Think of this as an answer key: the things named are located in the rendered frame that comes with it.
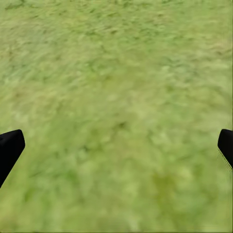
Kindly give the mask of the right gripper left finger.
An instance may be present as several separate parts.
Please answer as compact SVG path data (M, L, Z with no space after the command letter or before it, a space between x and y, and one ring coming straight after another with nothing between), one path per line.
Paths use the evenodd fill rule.
M21 129L0 134L0 187L25 149Z

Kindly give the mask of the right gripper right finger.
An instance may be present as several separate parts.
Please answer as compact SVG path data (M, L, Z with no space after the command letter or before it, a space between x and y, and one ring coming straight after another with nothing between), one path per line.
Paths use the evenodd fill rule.
M222 129L217 145L230 165L233 167L233 131Z

